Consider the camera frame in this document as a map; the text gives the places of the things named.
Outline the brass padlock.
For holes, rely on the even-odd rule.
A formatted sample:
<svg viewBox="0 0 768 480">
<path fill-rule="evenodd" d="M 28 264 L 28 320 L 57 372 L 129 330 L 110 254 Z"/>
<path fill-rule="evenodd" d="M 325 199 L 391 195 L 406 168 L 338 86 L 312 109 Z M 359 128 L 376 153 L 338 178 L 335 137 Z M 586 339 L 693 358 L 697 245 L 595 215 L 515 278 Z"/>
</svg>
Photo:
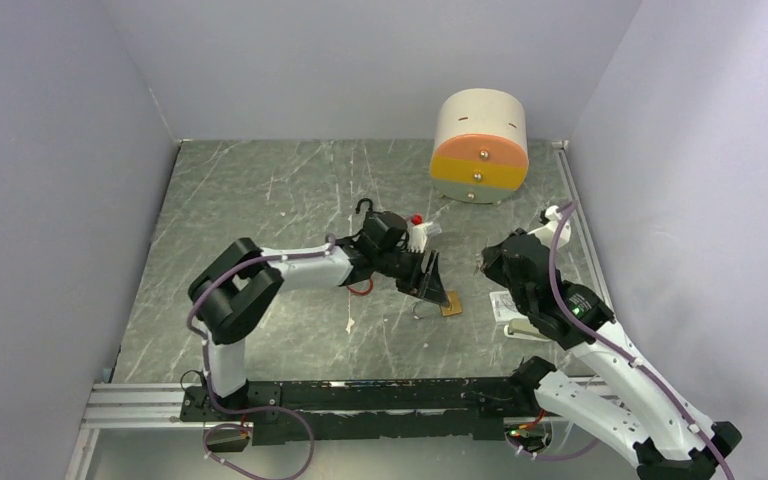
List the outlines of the brass padlock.
<svg viewBox="0 0 768 480">
<path fill-rule="evenodd" d="M 451 317 L 463 312 L 462 302 L 456 291 L 448 291 L 447 299 L 448 303 L 444 306 L 423 300 L 415 302 L 410 309 L 412 318 L 417 321 L 431 320 Z"/>
</svg>

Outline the red cable lock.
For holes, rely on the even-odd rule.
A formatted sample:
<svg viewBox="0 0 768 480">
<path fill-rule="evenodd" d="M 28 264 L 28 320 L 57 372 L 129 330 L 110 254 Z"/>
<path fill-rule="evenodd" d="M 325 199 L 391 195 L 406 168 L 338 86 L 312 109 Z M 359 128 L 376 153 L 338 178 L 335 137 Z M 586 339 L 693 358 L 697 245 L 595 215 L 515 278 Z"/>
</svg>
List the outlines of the red cable lock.
<svg viewBox="0 0 768 480">
<path fill-rule="evenodd" d="M 366 296 L 372 292 L 374 288 L 374 280 L 369 278 L 364 286 L 359 284 L 347 285 L 346 289 L 354 296 Z"/>
</svg>

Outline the black padlock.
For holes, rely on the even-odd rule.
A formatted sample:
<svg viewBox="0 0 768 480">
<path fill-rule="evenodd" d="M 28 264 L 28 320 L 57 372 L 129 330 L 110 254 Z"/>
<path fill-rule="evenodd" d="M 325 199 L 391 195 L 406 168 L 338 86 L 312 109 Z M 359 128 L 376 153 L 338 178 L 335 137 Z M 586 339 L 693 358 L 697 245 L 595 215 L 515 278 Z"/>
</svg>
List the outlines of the black padlock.
<svg viewBox="0 0 768 480">
<path fill-rule="evenodd" d="M 374 208 L 374 202 L 371 198 L 361 198 L 355 207 L 355 213 L 360 215 L 364 214 L 361 225 L 362 230 L 386 230 L 387 222 L 384 217 L 384 211 L 380 211 Z"/>
</svg>

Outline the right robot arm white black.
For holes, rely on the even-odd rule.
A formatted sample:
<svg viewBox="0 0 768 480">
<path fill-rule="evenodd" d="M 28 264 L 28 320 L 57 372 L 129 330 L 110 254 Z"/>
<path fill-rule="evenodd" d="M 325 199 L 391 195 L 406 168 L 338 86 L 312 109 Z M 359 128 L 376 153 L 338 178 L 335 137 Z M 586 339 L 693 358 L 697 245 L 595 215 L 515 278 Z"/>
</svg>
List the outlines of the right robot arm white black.
<svg viewBox="0 0 768 480">
<path fill-rule="evenodd" d="M 539 333 L 593 370 L 616 396 L 586 389 L 534 356 L 511 374 L 513 408 L 558 414 L 621 455 L 641 479 L 711 479 L 742 439 L 671 387 L 590 288 L 565 281 L 541 237 L 521 229 L 481 252 L 481 271 L 506 288 Z"/>
</svg>

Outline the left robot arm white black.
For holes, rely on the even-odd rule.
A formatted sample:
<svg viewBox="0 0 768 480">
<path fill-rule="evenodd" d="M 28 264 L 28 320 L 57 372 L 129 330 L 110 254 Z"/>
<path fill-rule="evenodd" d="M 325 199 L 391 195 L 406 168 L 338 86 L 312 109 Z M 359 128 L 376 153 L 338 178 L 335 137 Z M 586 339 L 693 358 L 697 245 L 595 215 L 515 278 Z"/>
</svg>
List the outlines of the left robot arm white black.
<svg viewBox="0 0 768 480">
<path fill-rule="evenodd" d="M 208 409 L 232 420 L 247 407 L 245 341 L 281 293 L 347 287 L 380 275 L 406 296 L 448 306 L 439 255 L 427 241 L 424 225 L 374 209 L 357 233 L 329 234 L 321 246 L 271 249 L 247 237 L 234 241 L 188 289 L 186 326 L 201 339 Z"/>
</svg>

